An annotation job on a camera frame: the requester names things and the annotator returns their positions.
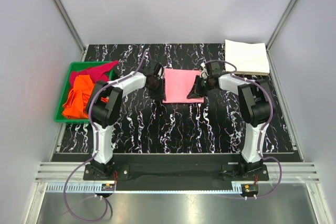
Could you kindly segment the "pink t shirt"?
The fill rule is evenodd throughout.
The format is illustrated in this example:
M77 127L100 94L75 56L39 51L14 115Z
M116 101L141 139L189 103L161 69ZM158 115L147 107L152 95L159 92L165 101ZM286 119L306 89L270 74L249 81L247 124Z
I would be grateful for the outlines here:
M199 70L165 69L165 100L163 103L203 103L204 98L188 99Z

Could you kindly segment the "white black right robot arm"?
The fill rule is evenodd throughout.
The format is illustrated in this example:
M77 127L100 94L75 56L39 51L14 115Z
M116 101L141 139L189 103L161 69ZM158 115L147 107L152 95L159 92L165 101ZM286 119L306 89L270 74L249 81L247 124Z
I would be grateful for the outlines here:
M238 167L239 176L250 180L257 174L255 165L264 160L262 145L266 130L275 113L273 98L267 80L250 80L235 74L237 70L225 71L225 65L233 64L223 60L210 60L201 64L201 73L187 95L188 99L206 97L208 91L221 89L238 96L241 116L246 123L244 147L241 151L242 163Z

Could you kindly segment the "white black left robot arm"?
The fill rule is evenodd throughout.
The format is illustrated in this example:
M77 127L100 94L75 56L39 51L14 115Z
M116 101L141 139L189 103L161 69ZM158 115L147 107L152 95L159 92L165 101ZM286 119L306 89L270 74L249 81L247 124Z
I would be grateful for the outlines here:
M94 85L86 110L94 130L90 164L99 178L107 180L113 175L110 165L113 157L112 126L119 118L122 99L138 89L146 88L152 100L162 102L165 100L163 74L163 66L151 60L125 77L109 82L98 81Z

